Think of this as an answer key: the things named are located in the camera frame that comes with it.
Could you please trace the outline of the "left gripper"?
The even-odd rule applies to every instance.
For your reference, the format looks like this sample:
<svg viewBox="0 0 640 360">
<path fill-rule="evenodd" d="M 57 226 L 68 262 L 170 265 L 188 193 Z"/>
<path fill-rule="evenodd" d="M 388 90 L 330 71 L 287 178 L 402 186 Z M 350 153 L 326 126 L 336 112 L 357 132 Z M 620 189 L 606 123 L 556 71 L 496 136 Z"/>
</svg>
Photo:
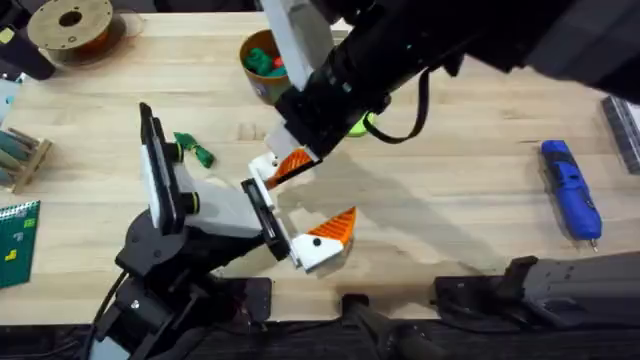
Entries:
<svg viewBox="0 0 640 360">
<path fill-rule="evenodd" d="M 251 179 L 241 190 L 194 179 L 175 143 L 143 144 L 140 157 L 148 208 L 129 225 L 116 264 L 144 279 L 203 276 L 265 246 L 278 261 L 290 252 L 306 272 L 343 253 L 353 238 L 356 207 L 291 240 L 279 228 Z M 272 152 L 249 162 L 265 189 L 277 186 L 279 160 Z"/>
</svg>

